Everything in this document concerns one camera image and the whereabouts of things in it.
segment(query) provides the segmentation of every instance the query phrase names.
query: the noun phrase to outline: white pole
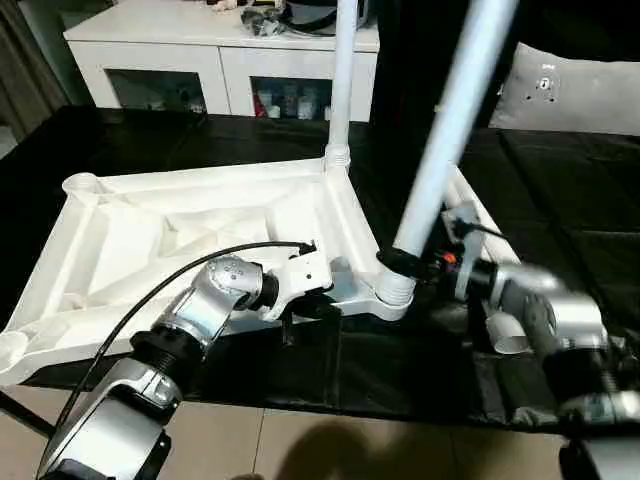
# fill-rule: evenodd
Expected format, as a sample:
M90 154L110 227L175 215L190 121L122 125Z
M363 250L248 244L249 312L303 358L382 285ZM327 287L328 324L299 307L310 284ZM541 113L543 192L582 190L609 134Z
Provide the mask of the white pole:
M409 201L393 246L420 256L440 213L451 175L467 144L482 105L502 45L509 32L517 0L473 0L420 162ZM376 287L380 299L405 305L413 298L415 281L386 267Z
M331 124L325 161L329 165L348 166L349 118L351 110L351 80L353 48L358 22L358 0L338 0L336 21L336 53L333 88L331 90Z

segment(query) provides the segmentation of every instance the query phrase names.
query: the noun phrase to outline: black table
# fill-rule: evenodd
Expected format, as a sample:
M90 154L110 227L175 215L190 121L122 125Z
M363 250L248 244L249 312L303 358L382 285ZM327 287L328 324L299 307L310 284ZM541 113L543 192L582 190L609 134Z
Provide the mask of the black table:
M8 319L77 172L115 175L322 156L322 122L61 109L0 161ZM420 145L353 124L350 176L378 243L391 242ZM477 131L463 171L521 257L591 293L627 343L640 337L640 144L632 137ZM399 323L345 318L220 340L189 400L432 423L555 431L554 401L530 355L493 354L473 308L429 288ZM105 360L91 385L115 358ZM87 362L44 368L25 384L71 388Z

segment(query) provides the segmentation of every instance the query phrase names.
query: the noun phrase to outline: white cabinet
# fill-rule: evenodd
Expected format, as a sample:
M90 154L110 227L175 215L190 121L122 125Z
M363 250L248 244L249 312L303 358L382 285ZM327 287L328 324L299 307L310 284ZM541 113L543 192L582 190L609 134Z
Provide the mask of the white cabinet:
M259 108L264 101L283 117L323 118L331 101L335 39L254 37L240 9L217 13L200 1L128 0L65 38L98 107L253 116L266 112ZM351 119L368 121L379 50L375 26L357 32L354 50ZM292 105L292 95L301 103Z
M149 83L163 85L173 83L171 93L180 96L190 95L197 100L197 96L204 99L208 113L228 114L229 103L225 91L220 52L217 47L202 45L165 45L149 43L124 43L124 42L69 42L73 56L82 72L89 92L96 106L103 108L121 108L126 106L144 108L157 107L153 97L154 90L158 97L167 97L166 88L149 88ZM141 75L128 72L149 72L149 80ZM151 77L153 72L163 72L159 79ZM189 76L171 75L191 73L192 82L189 85ZM137 97L140 105L127 105L123 98Z
M256 80L266 78L282 79L281 89L278 89L278 85L275 84L275 94L279 93L282 96L285 94L281 93L281 90L286 90L290 85L295 88L299 83L296 80L327 80L326 88L323 88L322 84L313 85L311 82L307 82L309 86L304 87L305 83L302 82L302 89L298 89L297 96L302 97L304 90L316 92L313 106L318 114L315 118L322 117L322 108L330 105L330 96L325 96L324 99L320 97L323 96L324 91L328 90L330 94L331 90L330 81L334 70L334 56L331 51L222 47L220 53L229 94L229 106L233 115L254 115L255 96L260 92L257 86L260 82ZM355 54L353 82L357 88L353 89L351 96L352 120L369 121L376 60L375 53ZM292 116L286 113L281 112L282 116Z

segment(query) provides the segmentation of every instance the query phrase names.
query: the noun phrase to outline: curtain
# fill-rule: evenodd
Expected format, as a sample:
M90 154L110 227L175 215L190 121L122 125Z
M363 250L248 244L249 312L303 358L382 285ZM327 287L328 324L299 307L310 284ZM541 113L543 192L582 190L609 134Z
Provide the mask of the curtain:
M0 117L20 141L66 103L18 4L0 0Z

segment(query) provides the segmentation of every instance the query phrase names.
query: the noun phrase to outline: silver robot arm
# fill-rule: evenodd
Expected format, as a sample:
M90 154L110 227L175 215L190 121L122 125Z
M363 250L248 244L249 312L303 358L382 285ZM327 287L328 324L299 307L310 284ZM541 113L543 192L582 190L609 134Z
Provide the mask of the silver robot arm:
M313 255L288 263L309 265L306 257ZM132 354L72 412L47 446L38 478L156 478L171 448L164 426L231 313L269 310L318 286L297 282L296 273L304 275L298 270L281 268L278 274L287 278L279 282L238 257L207 263L149 331L134 335Z

